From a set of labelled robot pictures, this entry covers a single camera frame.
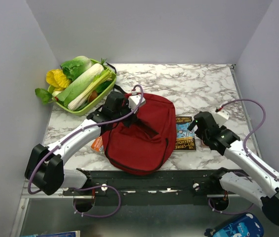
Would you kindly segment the green lettuce head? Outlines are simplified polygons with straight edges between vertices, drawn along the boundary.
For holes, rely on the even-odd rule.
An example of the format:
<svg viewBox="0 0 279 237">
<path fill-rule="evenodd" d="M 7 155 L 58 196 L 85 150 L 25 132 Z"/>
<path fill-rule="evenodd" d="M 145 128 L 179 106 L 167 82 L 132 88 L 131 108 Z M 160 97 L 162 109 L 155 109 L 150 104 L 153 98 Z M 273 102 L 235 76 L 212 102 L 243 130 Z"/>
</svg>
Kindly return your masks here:
<svg viewBox="0 0 279 237">
<path fill-rule="evenodd" d="M 77 56 L 61 64 L 65 76 L 74 81 L 92 66 L 92 61 L 86 56 Z"/>
</svg>

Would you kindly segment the blue book corner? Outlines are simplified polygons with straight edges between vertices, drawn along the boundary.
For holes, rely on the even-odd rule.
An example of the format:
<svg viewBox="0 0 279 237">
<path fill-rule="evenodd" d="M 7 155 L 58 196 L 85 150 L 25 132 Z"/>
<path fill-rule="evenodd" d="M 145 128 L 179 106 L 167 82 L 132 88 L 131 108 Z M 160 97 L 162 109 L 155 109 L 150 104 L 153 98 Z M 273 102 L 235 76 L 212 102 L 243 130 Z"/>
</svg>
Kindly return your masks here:
<svg viewBox="0 0 279 237">
<path fill-rule="evenodd" d="M 80 237 L 80 231 L 43 234 L 43 235 L 38 235 L 37 237 Z"/>
</svg>

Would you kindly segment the celery stalk bunch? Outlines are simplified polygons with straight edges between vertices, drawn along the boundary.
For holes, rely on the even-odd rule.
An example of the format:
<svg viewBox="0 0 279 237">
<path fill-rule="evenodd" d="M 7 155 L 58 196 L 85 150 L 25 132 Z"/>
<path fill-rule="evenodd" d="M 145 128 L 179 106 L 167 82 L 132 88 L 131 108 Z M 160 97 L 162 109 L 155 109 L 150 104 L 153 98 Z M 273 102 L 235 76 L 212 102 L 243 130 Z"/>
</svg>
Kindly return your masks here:
<svg viewBox="0 0 279 237">
<path fill-rule="evenodd" d="M 104 70 L 100 75 L 95 76 L 91 84 L 76 98 L 73 100 L 75 104 L 82 105 L 86 100 L 88 100 L 90 94 L 103 82 L 111 80 L 114 75 L 113 71 L 107 69 Z"/>
</svg>

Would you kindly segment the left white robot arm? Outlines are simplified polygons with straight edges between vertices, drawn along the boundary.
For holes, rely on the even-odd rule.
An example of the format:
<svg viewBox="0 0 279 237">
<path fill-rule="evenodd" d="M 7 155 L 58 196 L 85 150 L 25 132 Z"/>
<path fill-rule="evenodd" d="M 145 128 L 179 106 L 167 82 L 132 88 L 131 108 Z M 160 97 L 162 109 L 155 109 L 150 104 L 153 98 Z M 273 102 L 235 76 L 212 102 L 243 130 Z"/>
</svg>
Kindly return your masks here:
<svg viewBox="0 0 279 237">
<path fill-rule="evenodd" d="M 67 161 L 88 142 L 95 140 L 110 125 L 129 122 L 145 104 L 144 93 L 132 91 L 129 97 L 111 92 L 100 110 L 89 114 L 80 126 L 58 141 L 44 146 L 36 145 L 25 170 L 28 193 L 44 192 L 52 195 L 60 188 L 73 188 L 80 195 L 90 192 L 88 174 L 81 169 L 66 170 Z"/>
</svg>

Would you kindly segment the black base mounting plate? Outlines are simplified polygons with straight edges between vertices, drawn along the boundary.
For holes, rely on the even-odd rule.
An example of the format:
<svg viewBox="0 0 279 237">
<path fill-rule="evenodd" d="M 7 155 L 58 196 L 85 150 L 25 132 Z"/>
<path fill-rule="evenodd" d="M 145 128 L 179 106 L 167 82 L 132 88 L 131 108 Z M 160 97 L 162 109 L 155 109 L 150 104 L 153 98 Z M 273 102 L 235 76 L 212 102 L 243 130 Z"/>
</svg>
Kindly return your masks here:
<svg viewBox="0 0 279 237">
<path fill-rule="evenodd" d="M 93 191 L 69 188 L 64 196 L 72 196 L 79 204 L 88 199 L 98 206 L 116 205 L 207 205 L 211 199 L 215 208 L 225 210 L 231 195 L 215 180 L 223 170 L 163 170 L 146 176 L 123 171 L 90 171 L 85 187 Z"/>
</svg>

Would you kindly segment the treehouse storey book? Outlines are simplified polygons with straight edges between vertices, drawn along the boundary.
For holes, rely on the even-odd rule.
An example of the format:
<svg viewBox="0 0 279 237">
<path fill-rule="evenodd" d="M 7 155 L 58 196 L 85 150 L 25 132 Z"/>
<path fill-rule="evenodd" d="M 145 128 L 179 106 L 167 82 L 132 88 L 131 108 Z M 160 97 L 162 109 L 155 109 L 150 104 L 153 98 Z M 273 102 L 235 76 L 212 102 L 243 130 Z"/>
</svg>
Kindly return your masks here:
<svg viewBox="0 0 279 237">
<path fill-rule="evenodd" d="M 196 151 L 194 130 L 188 129 L 192 120 L 189 116 L 176 116 L 175 151 Z"/>
</svg>

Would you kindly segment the dark green spinach leaf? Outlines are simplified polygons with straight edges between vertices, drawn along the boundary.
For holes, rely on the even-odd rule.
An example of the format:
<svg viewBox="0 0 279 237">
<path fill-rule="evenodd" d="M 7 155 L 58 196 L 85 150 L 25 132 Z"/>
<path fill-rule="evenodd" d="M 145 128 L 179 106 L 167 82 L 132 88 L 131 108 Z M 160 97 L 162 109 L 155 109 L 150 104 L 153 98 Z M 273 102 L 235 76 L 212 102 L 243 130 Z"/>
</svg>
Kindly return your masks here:
<svg viewBox="0 0 279 237">
<path fill-rule="evenodd" d="M 36 88 L 35 95 L 41 100 L 42 104 L 48 104 L 53 101 L 53 96 L 50 92 L 43 88 Z"/>
</svg>

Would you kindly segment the brown mushroom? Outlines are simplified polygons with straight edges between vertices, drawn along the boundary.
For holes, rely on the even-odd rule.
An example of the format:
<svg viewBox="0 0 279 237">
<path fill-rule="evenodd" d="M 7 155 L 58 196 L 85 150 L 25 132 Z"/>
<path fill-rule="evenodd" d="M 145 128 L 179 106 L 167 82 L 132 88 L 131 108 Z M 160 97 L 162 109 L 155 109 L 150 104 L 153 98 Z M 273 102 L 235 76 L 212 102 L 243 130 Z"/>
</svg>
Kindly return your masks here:
<svg viewBox="0 0 279 237">
<path fill-rule="evenodd" d="M 95 100 L 97 97 L 98 97 L 98 93 L 97 93 L 96 90 L 94 90 L 94 91 L 90 94 L 90 96 L 89 96 L 89 98 L 88 98 L 88 103 L 91 103 L 91 102 L 92 102 L 93 100 Z"/>
</svg>

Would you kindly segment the green plastic basket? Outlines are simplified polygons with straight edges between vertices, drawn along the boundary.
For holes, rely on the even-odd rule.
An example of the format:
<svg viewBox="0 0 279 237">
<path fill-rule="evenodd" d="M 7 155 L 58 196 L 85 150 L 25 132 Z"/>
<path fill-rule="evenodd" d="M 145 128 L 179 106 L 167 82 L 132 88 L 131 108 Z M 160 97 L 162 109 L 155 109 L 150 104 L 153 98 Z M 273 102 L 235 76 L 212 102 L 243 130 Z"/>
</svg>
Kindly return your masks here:
<svg viewBox="0 0 279 237">
<path fill-rule="evenodd" d="M 83 104 L 81 107 L 79 107 L 76 111 L 71 111 L 68 108 L 66 108 L 62 102 L 59 101 L 55 101 L 54 103 L 59 106 L 60 108 L 62 108 L 63 110 L 67 111 L 68 113 L 71 113 L 75 116 L 83 116 L 85 114 L 87 114 L 92 108 L 96 107 L 97 104 L 99 104 L 101 102 L 102 99 L 104 99 L 105 96 L 107 96 L 110 91 L 113 89 L 115 83 L 116 83 L 116 68 L 111 65 L 110 63 L 108 63 L 106 60 L 102 59 L 101 62 L 95 60 L 95 59 L 91 59 L 92 63 L 103 63 L 103 67 L 105 69 L 109 69 L 112 71 L 111 73 L 111 77 L 109 80 L 107 80 L 106 82 L 103 82 L 101 85 L 99 85 L 96 89 L 98 97 L 95 98 L 93 101 L 91 101 L 90 103 L 86 102 L 85 104 Z"/>
</svg>

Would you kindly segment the red backpack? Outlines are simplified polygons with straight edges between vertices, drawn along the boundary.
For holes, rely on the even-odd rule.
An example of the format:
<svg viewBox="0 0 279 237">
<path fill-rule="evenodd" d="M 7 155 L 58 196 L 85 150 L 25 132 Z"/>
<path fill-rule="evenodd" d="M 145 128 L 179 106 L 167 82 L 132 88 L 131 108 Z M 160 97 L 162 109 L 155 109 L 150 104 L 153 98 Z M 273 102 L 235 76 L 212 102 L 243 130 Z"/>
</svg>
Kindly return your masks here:
<svg viewBox="0 0 279 237">
<path fill-rule="evenodd" d="M 118 123 L 102 135 L 109 162 L 134 175 L 147 175 L 161 168 L 171 156 L 176 142 L 174 104 L 159 95 L 144 94 L 137 121 L 126 127 Z"/>
</svg>

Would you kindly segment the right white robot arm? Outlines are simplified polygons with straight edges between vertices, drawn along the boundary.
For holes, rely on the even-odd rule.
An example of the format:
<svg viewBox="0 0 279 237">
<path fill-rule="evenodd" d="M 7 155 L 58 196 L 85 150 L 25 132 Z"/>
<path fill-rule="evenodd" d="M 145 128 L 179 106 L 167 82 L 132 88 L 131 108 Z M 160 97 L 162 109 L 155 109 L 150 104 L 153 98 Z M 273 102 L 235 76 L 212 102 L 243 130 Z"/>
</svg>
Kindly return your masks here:
<svg viewBox="0 0 279 237">
<path fill-rule="evenodd" d="M 256 206 L 275 225 L 279 226 L 279 172 L 254 154 L 240 137 L 224 123 L 229 116 L 225 112 L 199 112 L 193 117 L 188 129 L 196 129 L 195 135 L 212 151 L 238 165 L 246 174 L 240 177 L 220 168 L 214 171 L 201 186 L 206 193 L 223 190 L 235 193 Z"/>
</svg>

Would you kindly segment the orange paperback book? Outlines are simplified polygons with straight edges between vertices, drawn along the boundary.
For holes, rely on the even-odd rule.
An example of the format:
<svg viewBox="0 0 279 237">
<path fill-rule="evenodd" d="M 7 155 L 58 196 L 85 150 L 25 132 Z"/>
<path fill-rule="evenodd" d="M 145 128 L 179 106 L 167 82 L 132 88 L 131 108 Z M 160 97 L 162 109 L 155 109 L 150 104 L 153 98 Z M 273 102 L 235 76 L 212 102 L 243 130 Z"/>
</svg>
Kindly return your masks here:
<svg viewBox="0 0 279 237">
<path fill-rule="evenodd" d="M 104 152 L 103 140 L 101 136 L 94 140 L 94 142 L 91 145 L 91 149 L 98 153 Z"/>
</svg>

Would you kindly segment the blue pencil case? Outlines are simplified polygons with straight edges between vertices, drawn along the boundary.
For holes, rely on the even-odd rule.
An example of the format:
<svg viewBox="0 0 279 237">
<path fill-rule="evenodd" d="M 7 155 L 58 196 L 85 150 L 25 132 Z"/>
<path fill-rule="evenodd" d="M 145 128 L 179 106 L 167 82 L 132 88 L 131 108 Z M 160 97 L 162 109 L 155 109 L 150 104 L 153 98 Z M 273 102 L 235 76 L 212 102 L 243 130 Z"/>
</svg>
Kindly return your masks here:
<svg viewBox="0 0 279 237">
<path fill-rule="evenodd" d="M 232 217 L 214 228 L 205 230 L 206 237 L 263 237 L 264 228 L 252 213 Z"/>
</svg>

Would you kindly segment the aluminium rail frame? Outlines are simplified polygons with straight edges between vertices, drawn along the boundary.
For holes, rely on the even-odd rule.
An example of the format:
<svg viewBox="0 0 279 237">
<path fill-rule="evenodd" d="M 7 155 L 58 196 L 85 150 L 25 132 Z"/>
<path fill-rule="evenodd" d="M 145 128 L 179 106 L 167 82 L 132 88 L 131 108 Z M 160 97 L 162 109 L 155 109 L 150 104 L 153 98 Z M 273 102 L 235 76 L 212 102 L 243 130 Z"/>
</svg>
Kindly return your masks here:
<svg viewBox="0 0 279 237">
<path fill-rule="evenodd" d="M 179 115 L 192 115 L 197 109 L 215 106 L 216 93 L 226 95 L 223 101 L 240 98 L 232 65 L 223 64 L 114 64 L 117 68 L 116 84 L 129 91 L 141 84 L 145 92 L 156 93 L 173 101 Z M 231 110 L 234 117 L 227 123 L 244 138 L 251 124 L 243 105 Z M 44 144 L 54 142 L 66 135 L 70 128 L 82 122 L 83 117 L 61 112 L 54 106 Z M 103 154 L 92 152 L 91 143 L 83 147 L 69 161 L 66 168 L 82 167 L 97 174 L 117 175 L 118 171 Z M 236 168 L 235 164 L 207 148 L 200 147 L 197 140 L 196 152 L 176 152 L 165 163 L 162 172 L 195 171 L 193 174 L 209 174 L 208 171 L 224 166 Z M 107 218 L 80 217 L 74 214 L 73 197 L 64 196 L 58 190 L 51 196 L 40 192 L 30 195 L 25 181 L 22 191 L 23 225 L 18 227 L 20 236 L 49 234 L 80 230 L 81 237 L 204 237 L 206 228 L 215 227 L 227 220 L 204 205 L 135 205 L 126 204 L 113 216 Z M 266 228 L 264 237 L 279 237 L 279 227 L 274 226 L 256 207 L 251 210 Z"/>
</svg>

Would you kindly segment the napa cabbage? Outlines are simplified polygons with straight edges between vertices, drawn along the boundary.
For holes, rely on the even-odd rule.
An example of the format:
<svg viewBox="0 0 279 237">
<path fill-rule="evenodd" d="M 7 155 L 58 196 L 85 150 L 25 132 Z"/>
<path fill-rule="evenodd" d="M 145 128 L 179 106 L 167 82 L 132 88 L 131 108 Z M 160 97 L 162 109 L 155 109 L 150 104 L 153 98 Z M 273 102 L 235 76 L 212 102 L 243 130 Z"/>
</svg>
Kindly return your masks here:
<svg viewBox="0 0 279 237">
<path fill-rule="evenodd" d="M 103 69 L 88 69 L 72 82 L 68 88 L 56 95 L 56 98 L 67 107 L 72 100 L 79 96 L 91 84 L 94 77 L 101 74 L 102 71 Z"/>
</svg>

